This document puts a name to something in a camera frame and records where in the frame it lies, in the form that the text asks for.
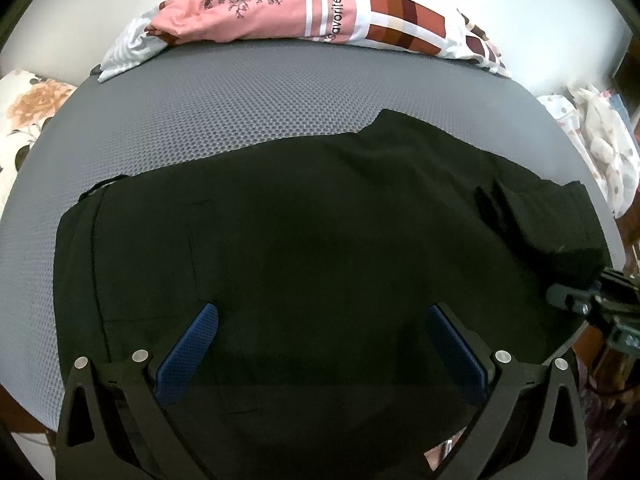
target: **grey mesh surface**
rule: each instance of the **grey mesh surface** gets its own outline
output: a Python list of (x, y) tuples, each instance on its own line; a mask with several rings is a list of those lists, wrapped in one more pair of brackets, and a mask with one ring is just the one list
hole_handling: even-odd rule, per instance
[(517, 83), (463, 63), (366, 48), (188, 44), (104, 84), (89, 78), (26, 159), (0, 222), (0, 382), (57, 427), (63, 382), (51, 286), (56, 227), (95, 182), (278, 137), (357, 131), (383, 107), (543, 178), (581, 180), (622, 266), (616, 226), (586, 165)]

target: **blue textured pad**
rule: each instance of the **blue textured pad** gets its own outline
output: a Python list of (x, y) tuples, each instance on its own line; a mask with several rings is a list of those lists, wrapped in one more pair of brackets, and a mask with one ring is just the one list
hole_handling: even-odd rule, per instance
[(465, 402), (472, 406), (484, 404), (486, 371), (437, 305), (427, 310), (427, 332)]
[(160, 406), (180, 400), (217, 333), (218, 310), (207, 303), (158, 368), (156, 399)]

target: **perforated mesh fabric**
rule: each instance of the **perforated mesh fabric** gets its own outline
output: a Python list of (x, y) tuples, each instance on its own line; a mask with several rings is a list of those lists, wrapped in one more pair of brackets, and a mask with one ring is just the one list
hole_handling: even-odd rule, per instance
[(0, 383), (57, 427), (63, 381), (52, 307), (55, 235), (84, 190), (116, 174), (265, 140), (354, 132), (381, 108), (426, 120), (559, 184), (581, 180), (614, 264), (624, 262), (586, 165), (511, 80), (459, 62), (305, 41), (187, 44), (104, 84), (89, 78), (27, 157), (0, 222)]

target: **round metal rivet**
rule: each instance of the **round metal rivet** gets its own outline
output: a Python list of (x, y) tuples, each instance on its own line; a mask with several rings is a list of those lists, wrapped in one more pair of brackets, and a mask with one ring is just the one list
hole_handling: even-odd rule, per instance
[(556, 363), (556, 366), (561, 370), (567, 370), (567, 368), (569, 367), (569, 363), (561, 357), (556, 359), (554, 362)]
[(501, 363), (510, 363), (511, 362), (511, 354), (506, 350), (498, 350), (495, 353), (495, 358), (498, 359)]
[(149, 352), (147, 352), (146, 350), (136, 350), (135, 352), (133, 352), (133, 355), (131, 356), (131, 358), (137, 363), (146, 361), (146, 358), (148, 357), (149, 357)]
[(89, 359), (87, 359), (86, 357), (83, 356), (83, 357), (79, 357), (78, 359), (76, 359), (76, 362), (74, 363), (74, 366), (78, 370), (82, 370), (88, 364), (89, 364)]

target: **pink patterned fabric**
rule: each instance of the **pink patterned fabric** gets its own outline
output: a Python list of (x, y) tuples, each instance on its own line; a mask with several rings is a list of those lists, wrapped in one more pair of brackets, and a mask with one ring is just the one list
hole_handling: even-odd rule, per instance
[[(168, 0), (139, 41), (125, 36), (132, 45), (144, 44), (142, 35), (166, 44), (301, 38), (463, 59), (509, 77), (495, 46), (480, 28), (467, 23), (455, 7), (440, 0)], [(140, 54), (128, 48), (116, 42), (110, 50), (117, 53), (111, 56), (110, 74), (100, 80), (147, 59), (143, 49)], [(149, 57), (155, 54), (149, 51)]]

